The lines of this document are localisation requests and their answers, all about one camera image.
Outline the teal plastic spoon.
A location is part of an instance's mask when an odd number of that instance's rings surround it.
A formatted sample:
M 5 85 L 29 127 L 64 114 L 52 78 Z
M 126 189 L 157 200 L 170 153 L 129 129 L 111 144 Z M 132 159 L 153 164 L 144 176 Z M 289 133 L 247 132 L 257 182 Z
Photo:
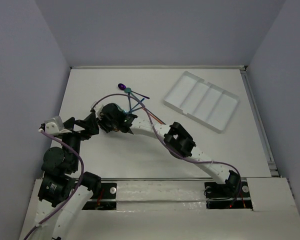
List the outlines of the teal plastic spoon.
M 131 98 L 130 98 L 130 95 L 131 95 L 131 93 L 132 93 L 131 88 L 130 88 L 130 87 L 126 87 L 126 88 L 124 89 L 124 92 L 128 95 L 128 105 L 129 105 L 129 107 L 132 107 L 132 104 L 131 104 Z

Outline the dark teal chopstick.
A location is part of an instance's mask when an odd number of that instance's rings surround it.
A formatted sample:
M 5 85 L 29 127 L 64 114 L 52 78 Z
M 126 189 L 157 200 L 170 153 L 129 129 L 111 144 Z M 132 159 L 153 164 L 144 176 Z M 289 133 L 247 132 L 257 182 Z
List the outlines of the dark teal chopstick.
M 129 110 L 129 113 L 132 113 L 133 111 L 135 111 L 137 106 L 139 106 L 139 105 L 140 105 L 140 103 L 138 102 L 135 106 L 131 107 L 130 110 Z

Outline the blue metal fork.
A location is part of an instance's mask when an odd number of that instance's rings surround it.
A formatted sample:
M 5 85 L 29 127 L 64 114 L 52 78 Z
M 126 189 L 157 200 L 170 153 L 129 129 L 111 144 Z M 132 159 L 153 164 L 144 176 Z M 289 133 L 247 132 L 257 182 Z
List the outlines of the blue metal fork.
M 132 107 L 130 106 L 128 109 L 125 109 L 124 112 L 125 112 L 126 115 L 131 114 L 132 113 Z

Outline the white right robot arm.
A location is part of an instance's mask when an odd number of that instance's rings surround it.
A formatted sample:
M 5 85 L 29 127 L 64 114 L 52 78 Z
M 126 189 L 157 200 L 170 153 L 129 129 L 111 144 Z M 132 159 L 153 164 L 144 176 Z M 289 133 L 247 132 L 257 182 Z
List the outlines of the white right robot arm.
M 232 196 L 238 191 L 241 177 L 235 167 L 206 155 L 180 123 L 154 123 L 151 119 L 145 120 L 125 112 L 115 103 L 97 106 L 95 110 L 98 125 L 105 132 L 117 131 L 157 139 L 173 157 L 192 163 L 207 173 L 220 185 L 225 196 Z

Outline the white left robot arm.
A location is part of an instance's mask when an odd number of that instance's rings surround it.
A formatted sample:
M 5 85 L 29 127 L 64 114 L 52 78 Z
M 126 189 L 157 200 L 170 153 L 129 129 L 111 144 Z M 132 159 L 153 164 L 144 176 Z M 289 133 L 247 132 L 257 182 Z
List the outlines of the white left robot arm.
M 101 192 L 101 178 L 85 171 L 80 156 L 81 142 L 99 133 L 96 112 L 65 122 L 55 116 L 45 120 L 39 132 L 61 146 L 44 153 L 37 215 L 25 239 L 65 240 L 84 205 Z

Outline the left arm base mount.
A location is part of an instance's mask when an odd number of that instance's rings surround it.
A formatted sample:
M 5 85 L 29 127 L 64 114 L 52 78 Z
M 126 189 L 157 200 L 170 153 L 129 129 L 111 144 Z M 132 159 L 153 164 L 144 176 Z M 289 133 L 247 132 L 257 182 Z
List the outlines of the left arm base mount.
M 114 211 L 117 209 L 117 183 L 102 182 L 101 190 L 94 194 L 82 208 L 84 211 Z

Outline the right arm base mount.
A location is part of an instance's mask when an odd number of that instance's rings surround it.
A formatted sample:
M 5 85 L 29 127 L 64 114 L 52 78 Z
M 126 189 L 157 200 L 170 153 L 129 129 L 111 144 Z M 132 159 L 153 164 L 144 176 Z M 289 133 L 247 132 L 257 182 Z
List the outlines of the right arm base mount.
M 204 192 L 208 210 L 253 209 L 250 189 L 246 179 L 241 181 L 240 191 L 231 192 L 223 185 L 205 182 Z

